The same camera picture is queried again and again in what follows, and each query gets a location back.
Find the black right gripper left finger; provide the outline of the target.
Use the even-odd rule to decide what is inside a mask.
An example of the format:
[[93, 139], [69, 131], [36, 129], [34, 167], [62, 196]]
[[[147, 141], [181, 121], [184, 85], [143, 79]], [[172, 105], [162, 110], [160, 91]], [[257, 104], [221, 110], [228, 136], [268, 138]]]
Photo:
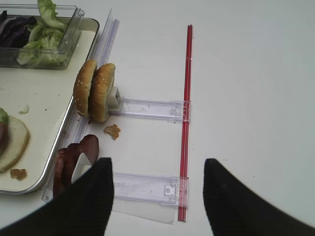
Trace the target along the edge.
[[1, 229], [2, 236], [102, 236], [112, 211], [111, 158], [100, 158], [64, 192]]

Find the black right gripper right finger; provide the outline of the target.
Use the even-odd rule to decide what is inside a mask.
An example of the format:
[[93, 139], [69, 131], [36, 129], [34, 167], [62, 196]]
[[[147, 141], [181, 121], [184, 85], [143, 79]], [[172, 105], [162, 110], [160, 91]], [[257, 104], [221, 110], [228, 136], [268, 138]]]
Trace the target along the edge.
[[215, 236], [315, 234], [313, 227], [262, 199], [214, 158], [205, 161], [203, 201]]

